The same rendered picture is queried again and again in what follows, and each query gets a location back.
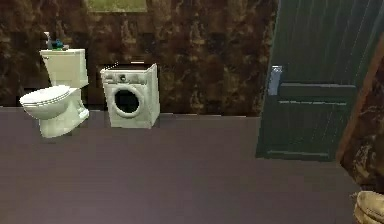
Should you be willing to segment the white washing machine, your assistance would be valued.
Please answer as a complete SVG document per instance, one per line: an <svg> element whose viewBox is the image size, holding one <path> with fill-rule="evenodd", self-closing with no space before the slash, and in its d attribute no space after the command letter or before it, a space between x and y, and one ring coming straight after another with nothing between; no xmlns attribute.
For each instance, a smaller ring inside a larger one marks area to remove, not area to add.
<svg viewBox="0 0 384 224"><path fill-rule="evenodd" d="M160 115L156 63L115 64L100 70L110 126L151 129Z"/></svg>

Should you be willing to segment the dark green room door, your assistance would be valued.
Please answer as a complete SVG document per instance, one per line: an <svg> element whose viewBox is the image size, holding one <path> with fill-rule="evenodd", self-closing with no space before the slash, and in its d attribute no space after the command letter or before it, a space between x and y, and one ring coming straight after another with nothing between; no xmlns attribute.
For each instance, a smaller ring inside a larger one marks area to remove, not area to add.
<svg viewBox="0 0 384 224"><path fill-rule="evenodd" d="M384 0L279 0L256 156L333 161L382 32Z"/></svg>

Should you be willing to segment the white toilet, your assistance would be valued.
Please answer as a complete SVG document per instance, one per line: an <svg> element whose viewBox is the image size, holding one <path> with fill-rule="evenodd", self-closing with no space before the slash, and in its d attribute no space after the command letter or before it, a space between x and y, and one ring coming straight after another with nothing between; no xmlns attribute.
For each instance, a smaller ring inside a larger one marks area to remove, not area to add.
<svg viewBox="0 0 384 224"><path fill-rule="evenodd" d="M51 85L23 95L24 111L39 121L45 138L65 135L89 117L81 90L89 84L84 49L41 50Z"/></svg>

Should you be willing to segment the blue green small object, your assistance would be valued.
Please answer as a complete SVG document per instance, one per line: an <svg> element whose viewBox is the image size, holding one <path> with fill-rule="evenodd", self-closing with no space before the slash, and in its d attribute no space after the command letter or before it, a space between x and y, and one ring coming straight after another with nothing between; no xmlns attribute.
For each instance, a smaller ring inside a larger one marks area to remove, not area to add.
<svg viewBox="0 0 384 224"><path fill-rule="evenodd" d="M66 51L69 49L69 46L64 44L62 41L60 41L59 39L56 39L53 43L52 43L52 49L53 50L62 50L62 51Z"/></svg>

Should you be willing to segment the grey spray bottle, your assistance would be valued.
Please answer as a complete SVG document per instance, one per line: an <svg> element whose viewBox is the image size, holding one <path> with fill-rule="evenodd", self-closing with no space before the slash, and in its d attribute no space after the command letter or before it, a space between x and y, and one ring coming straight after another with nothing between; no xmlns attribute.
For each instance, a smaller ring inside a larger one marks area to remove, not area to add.
<svg viewBox="0 0 384 224"><path fill-rule="evenodd" d="M53 42L52 42L52 39L51 39L51 36L50 36L50 32L48 31L44 31L43 32L47 38L47 40L45 41L46 45L47 45L47 49L48 50L52 50L53 49Z"/></svg>

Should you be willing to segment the beige round basket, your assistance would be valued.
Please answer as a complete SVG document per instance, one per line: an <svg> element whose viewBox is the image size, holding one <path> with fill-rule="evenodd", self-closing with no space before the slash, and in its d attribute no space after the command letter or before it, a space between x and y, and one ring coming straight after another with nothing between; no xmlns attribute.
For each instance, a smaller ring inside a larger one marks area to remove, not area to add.
<svg viewBox="0 0 384 224"><path fill-rule="evenodd" d="M384 224L384 194L360 191L353 213L356 224Z"/></svg>

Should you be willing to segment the green framed wall picture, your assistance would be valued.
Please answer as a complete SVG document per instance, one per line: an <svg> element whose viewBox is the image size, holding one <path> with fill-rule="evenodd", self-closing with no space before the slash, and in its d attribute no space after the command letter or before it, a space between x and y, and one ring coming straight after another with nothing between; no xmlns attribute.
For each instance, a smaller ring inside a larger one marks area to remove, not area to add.
<svg viewBox="0 0 384 224"><path fill-rule="evenodd" d="M84 0L92 12L134 12L147 11L146 0Z"/></svg>

